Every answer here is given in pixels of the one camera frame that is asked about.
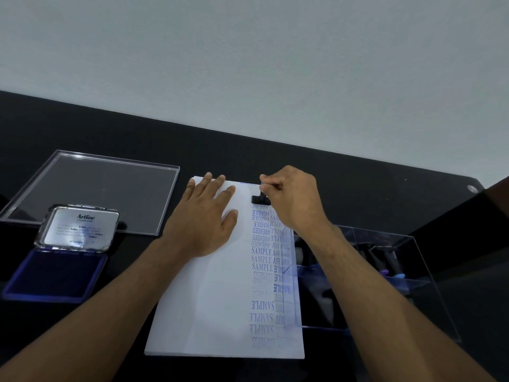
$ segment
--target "black table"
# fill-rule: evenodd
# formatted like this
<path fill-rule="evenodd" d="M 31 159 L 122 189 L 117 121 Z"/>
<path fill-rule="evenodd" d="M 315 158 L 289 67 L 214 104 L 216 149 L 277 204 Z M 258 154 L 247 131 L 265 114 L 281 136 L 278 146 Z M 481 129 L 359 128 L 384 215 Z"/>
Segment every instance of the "black table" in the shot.
<path fill-rule="evenodd" d="M 315 175 L 327 216 L 335 224 L 410 234 L 443 213 L 471 199 L 467 186 L 482 189 L 469 177 L 439 173 L 364 158 L 335 154 L 205 130 L 133 115 L 118 114 L 0 92 L 0 206 L 5 205 L 56 150 L 107 155 L 181 166 L 167 216 L 177 204 L 188 179 L 211 171 L 227 179 L 258 182 L 260 173 L 273 173 L 286 164 Z M 36 230 L 2 224 L 2 241 L 15 240 L 14 251 L 0 258 L 0 281 L 9 280 L 32 246 Z M 150 243 L 147 236 L 118 234 L 111 258 L 96 288 L 127 268 Z M 0 362 L 68 314 L 75 306 L 0 302 Z M 334 334 L 304 331 L 306 360 L 241 360 L 188 357 L 145 357 L 144 344 L 151 314 L 117 375 L 158 379 L 187 367 L 191 376 L 236 373 L 245 380 L 272 373 L 302 380 L 320 380 L 333 367 L 349 380 L 351 369 Z"/>

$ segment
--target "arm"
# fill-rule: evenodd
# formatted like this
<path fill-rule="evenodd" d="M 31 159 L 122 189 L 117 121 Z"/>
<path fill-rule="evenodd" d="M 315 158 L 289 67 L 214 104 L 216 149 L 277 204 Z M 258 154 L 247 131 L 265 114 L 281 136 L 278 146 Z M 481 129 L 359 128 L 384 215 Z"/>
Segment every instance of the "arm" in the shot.
<path fill-rule="evenodd" d="M 315 177 L 286 166 L 260 189 L 310 246 L 375 381 L 494 381 L 408 302 L 326 218 Z"/>
<path fill-rule="evenodd" d="M 0 369 L 2 381 L 108 381 L 145 319 L 182 267 L 228 241 L 237 211 L 221 216 L 235 187 L 207 173 L 190 180 L 161 238 L 120 276 L 75 309 Z"/>

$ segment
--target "white paper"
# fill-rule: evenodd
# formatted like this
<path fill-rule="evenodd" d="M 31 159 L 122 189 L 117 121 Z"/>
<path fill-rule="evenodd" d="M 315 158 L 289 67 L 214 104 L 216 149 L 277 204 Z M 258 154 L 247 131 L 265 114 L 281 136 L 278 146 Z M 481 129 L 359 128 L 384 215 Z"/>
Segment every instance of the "white paper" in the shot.
<path fill-rule="evenodd" d="M 291 303 L 285 303 L 284 313 L 282 293 L 275 292 L 283 287 L 276 257 L 281 250 L 274 256 L 269 244 L 277 247 L 274 240 L 280 241 L 283 225 L 272 207 L 251 203 L 251 196 L 260 193 L 258 185 L 226 181 L 218 193 L 230 185 L 236 192 L 223 216 L 239 211 L 232 236 L 213 254 L 191 260 L 175 277 L 157 306 L 147 355 L 304 358 L 301 325 L 288 324 L 292 319 L 285 323 L 282 317 L 291 314 L 300 320 L 298 287 L 285 282 L 285 301 Z M 258 215 L 259 209 L 264 213 Z M 264 228 L 270 218 L 274 227 Z M 284 232 L 293 233 L 288 228 Z"/>

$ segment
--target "blue ink pad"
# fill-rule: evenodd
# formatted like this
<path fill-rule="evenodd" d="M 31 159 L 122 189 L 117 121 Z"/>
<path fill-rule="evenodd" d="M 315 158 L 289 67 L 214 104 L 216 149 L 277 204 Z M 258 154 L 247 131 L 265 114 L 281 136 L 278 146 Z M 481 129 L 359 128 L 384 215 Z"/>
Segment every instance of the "blue ink pad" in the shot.
<path fill-rule="evenodd" d="M 50 208 L 30 251 L 2 292 L 7 300 L 84 302 L 104 268 L 119 214 L 79 205 Z"/>

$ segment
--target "left hand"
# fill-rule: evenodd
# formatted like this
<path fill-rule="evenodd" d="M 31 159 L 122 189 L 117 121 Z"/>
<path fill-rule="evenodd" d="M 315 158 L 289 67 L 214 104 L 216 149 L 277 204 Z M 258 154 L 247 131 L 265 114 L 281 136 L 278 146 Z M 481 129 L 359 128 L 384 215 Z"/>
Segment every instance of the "left hand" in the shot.
<path fill-rule="evenodd" d="M 189 180 L 180 203 L 164 226 L 159 239 L 162 249 L 168 244 L 187 259 L 192 259 L 206 256 L 228 241 L 239 212 L 232 210 L 222 220 L 226 205 L 235 193 L 232 185 L 214 198 L 225 179 L 221 175 L 212 180 L 212 173 L 207 173 L 198 185 L 194 179 Z"/>

